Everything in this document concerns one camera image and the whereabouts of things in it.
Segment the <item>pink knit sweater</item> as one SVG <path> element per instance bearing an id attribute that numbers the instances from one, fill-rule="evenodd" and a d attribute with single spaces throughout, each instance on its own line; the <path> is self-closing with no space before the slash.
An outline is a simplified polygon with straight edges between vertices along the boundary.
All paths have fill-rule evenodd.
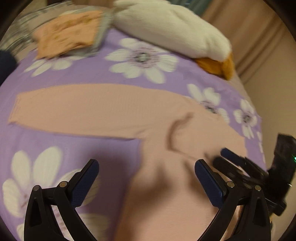
<path id="1" fill-rule="evenodd" d="M 9 122 L 76 136 L 137 138 L 133 177 L 115 240 L 197 240 L 215 216 L 194 164 L 245 140 L 191 98 L 131 85 L 60 85 L 16 97 Z"/>

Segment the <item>purple floral bed sheet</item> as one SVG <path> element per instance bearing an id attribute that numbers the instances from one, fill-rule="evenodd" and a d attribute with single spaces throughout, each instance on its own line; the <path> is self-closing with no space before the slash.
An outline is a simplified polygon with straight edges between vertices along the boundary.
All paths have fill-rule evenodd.
<path id="1" fill-rule="evenodd" d="M 191 97 L 245 138 L 248 157 L 265 168 L 261 119 L 239 77 L 225 81 L 192 60 L 111 29 L 94 57 L 37 60 L 36 50 L 20 61 L 1 85 L 1 227 L 23 239 L 32 187 L 53 187 L 70 179 L 89 159 L 100 174 L 80 216 L 97 238 L 110 240 L 121 197 L 139 166 L 139 140 L 60 136 L 8 124 L 18 93 L 55 85 L 114 83 L 163 89 Z"/>

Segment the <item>pink curtain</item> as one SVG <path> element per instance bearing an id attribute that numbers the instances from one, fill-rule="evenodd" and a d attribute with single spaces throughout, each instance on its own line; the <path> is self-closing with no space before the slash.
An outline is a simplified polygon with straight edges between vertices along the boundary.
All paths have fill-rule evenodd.
<path id="1" fill-rule="evenodd" d="M 264 1 L 211 1 L 202 18 L 230 40 L 236 71 L 244 84 L 267 60 L 287 30 Z"/>

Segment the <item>folded orange patterned garment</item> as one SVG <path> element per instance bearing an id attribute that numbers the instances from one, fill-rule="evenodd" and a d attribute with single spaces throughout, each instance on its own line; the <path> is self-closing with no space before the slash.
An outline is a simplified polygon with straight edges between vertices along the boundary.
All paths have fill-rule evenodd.
<path id="1" fill-rule="evenodd" d="M 103 12 L 100 10 L 65 14 L 43 24 L 34 32 L 37 59 L 51 59 L 71 50 L 92 47 Z"/>

